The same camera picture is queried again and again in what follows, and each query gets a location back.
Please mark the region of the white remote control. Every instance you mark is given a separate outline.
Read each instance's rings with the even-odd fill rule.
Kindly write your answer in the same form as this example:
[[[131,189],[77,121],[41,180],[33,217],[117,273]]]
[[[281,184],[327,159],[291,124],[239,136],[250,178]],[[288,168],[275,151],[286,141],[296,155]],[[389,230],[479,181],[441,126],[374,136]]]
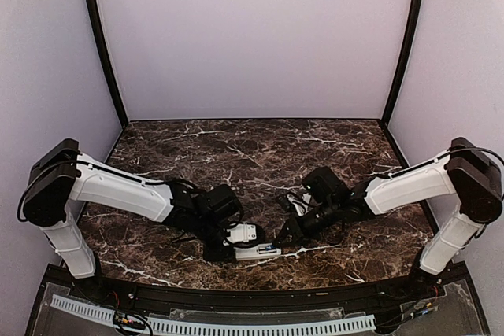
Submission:
[[[276,247],[275,247],[276,250],[274,252],[273,251],[267,252],[266,248],[268,248],[269,246],[273,245],[260,244],[258,246],[249,249],[235,248],[235,258],[237,261],[245,261],[245,260],[264,260],[281,256],[282,254],[281,249]]]

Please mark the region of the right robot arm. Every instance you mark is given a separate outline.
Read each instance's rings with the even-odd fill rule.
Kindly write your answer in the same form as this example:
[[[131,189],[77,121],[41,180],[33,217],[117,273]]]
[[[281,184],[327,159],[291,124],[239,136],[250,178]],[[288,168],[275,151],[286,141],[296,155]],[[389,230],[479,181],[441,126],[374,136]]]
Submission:
[[[402,293],[417,300],[431,289],[431,275],[440,274],[460,250],[502,215],[502,166],[497,153],[459,137],[428,161],[375,175],[353,188],[329,167],[316,168],[302,180],[313,202],[305,214],[289,216],[273,245],[301,246],[335,223],[370,220],[404,205],[454,194],[458,201],[450,218],[421,251],[418,270],[402,281]]]

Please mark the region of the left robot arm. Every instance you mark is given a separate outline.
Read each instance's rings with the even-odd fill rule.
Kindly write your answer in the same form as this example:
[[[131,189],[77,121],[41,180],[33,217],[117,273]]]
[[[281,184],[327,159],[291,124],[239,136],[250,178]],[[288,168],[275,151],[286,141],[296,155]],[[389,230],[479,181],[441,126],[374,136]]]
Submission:
[[[255,227],[230,217],[243,208],[223,184],[205,191],[183,179],[152,181],[111,168],[64,139],[31,168],[17,219],[37,226],[63,259],[81,290],[105,301],[111,285],[97,273],[98,262],[68,209],[69,201],[106,205],[194,235],[207,261],[228,261],[235,247],[256,238]]]

